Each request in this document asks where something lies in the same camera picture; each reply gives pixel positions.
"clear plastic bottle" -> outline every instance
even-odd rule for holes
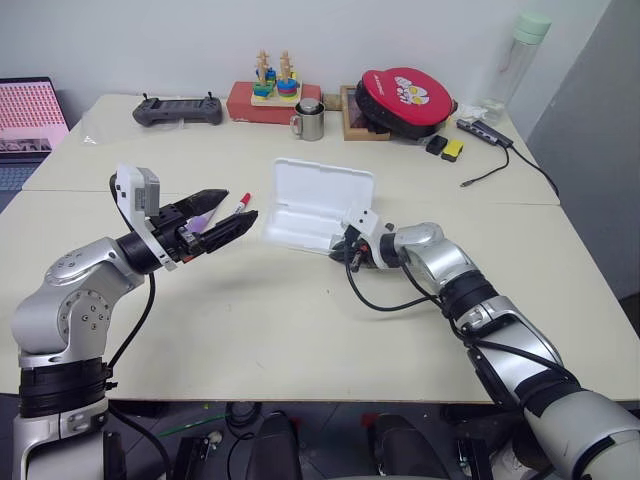
[[[500,57],[500,63],[485,95],[478,102],[487,109],[485,120],[495,125],[531,65],[551,20],[536,13],[523,13],[513,30],[513,41]]]

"game controller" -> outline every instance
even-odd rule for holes
[[[143,102],[133,111],[133,118],[140,125],[150,127],[155,122],[179,120],[205,120],[213,125],[222,121],[220,100],[211,95],[202,100],[160,100],[148,98],[143,93]]]

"stainless steel mug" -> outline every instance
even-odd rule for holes
[[[303,98],[291,117],[291,131],[303,140],[320,140],[324,135],[324,105],[315,98]]]

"yellow object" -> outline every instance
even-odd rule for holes
[[[455,162],[458,159],[460,152],[462,152],[462,147],[464,147],[464,143],[460,140],[449,140],[449,143],[447,143],[447,146],[442,151],[442,155],[440,155],[440,157],[444,160]]]

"green bottle cap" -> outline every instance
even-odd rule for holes
[[[525,12],[518,17],[513,37],[529,45],[538,45],[549,31],[551,19],[538,13]]]

